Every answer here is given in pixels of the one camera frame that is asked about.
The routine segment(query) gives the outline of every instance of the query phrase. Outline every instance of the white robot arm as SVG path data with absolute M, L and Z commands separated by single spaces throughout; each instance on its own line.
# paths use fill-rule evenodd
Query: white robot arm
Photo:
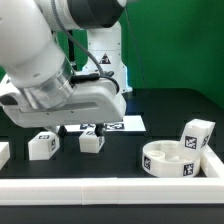
M 77 81 L 52 37 L 61 29 L 53 3 L 65 29 L 95 29 L 113 26 L 126 0 L 1 0 L 1 106 L 22 127 L 122 120 L 126 103 L 113 82 L 98 73 Z

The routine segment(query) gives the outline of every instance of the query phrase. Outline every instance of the green wall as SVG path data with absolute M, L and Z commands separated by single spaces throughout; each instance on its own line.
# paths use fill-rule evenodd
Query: green wall
M 196 89 L 224 108 L 224 1 L 139 0 L 129 4 L 128 12 L 146 79 L 145 85 L 124 13 L 120 22 L 129 84 Z M 85 31 L 74 36 L 86 44 Z M 67 49 L 62 34 L 59 39 Z M 81 67 L 86 57 L 79 50 L 76 56 Z
M 2 78 L 5 74 L 5 71 L 0 67 L 0 78 Z

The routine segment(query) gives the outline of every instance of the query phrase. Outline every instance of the apriltag sticker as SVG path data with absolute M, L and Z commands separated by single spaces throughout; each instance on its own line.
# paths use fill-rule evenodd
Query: apriltag sticker
M 144 167 L 148 170 L 150 170 L 151 167 L 151 160 L 146 156 L 144 156 Z
M 189 175 L 192 175 L 194 173 L 194 164 L 187 164 L 187 165 L 184 165 L 184 177 L 185 176 L 189 176 Z
M 124 130 L 124 123 L 106 124 L 106 130 Z
M 102 145 L 102 143 L 103 143 L 103 138 L 99 137 L 99 147 Z
M 51 149 L 52 151 L 56 148 L 56 141 L 55 139 L 51 142 Z
M 203 140 L 201 148 L 203 148 L 205 145 L 207 145 L 208 139 L 209 139 L 209 135 L 207 137 L 205 137 L 205 139 Z
M 197 138 L 191 136 L 185 136 L 185 147 L 190 149 L 196 149 Z
M 39 139 L 49 139 L 50 135 L 40 135 Z
M 86 135 L 93 136 L 96 135 L 94 131 L 87 131 Z
M 86 130 L 87 128 L 95 128 L 95 125 L 93 124 L 81 124 L 80 130 Z
M 111 64 L 109 57 L 107 56 L 107 54 L 104 54 L 102 59 L 100 60 L 100 63 L 102 65 L 108 65 Z

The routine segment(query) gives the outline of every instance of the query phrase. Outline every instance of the black table surface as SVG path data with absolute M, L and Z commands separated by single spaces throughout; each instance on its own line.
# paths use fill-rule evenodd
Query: black table surface
M 60 149 L 49 161 L 29 161 L 28 155 L 28 142 L 44 130 L 20 128 L 1 110 L 0 141 L 10 143 L 11 157 L 0 171 L 0 178 L 154 178 L 142 169 L 143 146 L 156 140 L 180 140 L 185 124 L 195 118 L 216 122 L 209 145 L 224 160 L 224 110 L 198 91 L 138 89 L 125 93 L 124 97 L 127 101 L 126 115 L 141 115 L 146 132 L 106 132 L 106 142 L 98 154 L 80 153 L 78 138 L 81 133 L 68 133 L 60 139 Z M 200 223 L 213 220 L 214 223 L 214 219 L 217 220 L 215 223 L 223 223 L 223 207 L 2 206 L 0 217 L 4 221 L 1 223 L 18 223 L 18 219 L 23 220 L 21 223 L 177 223 L 177 217 L 181 223 L 194 223 L 195 220 L 200 220 Z

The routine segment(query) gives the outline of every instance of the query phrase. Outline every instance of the white cube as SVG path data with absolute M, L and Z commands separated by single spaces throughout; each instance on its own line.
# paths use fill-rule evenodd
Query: white cube
M 96 136 L 94 131 L 85 131 L 79 137 L 80 151 L 98 153 L 105 142 L 104 136 Z
M 9 143 L 0 142 L 0 169 L 6 164 L 10 158 Z
M 188 122 L 178 147 L 179 155 L 191 159 L 198 156 L 208 144 L 214 126 L 214 122 L 199 119 Z
M 40 132 L 29 143 L 30 160 L 49 160 L 59 149 L 59 138 L 52 132 Z

